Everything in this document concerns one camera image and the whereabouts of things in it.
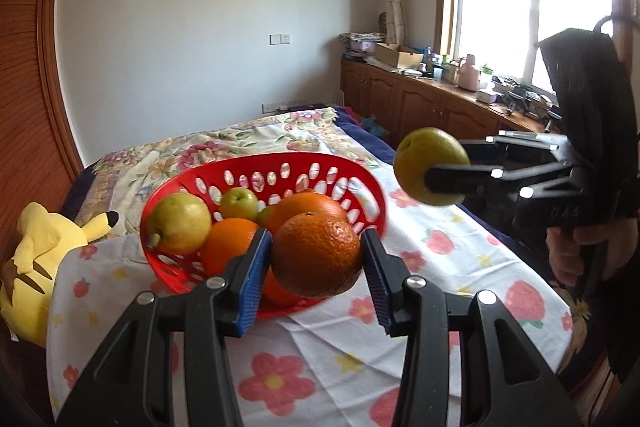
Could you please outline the person's right hand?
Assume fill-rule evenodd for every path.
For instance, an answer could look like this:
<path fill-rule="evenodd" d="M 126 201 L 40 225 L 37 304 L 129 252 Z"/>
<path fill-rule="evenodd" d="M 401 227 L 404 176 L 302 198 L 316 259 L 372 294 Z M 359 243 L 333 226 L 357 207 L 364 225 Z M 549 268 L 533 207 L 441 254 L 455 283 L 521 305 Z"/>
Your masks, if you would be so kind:
<path fill-rule="evenodd" d="M 638 240 L 636 218 L 576 227 L 569 232 L 548 228 L 546 244 L 552 273 L 568 286 L 575 286 L 592 269 L 597 270 L 600 280 L 608 280 L 634 257 Z"/>

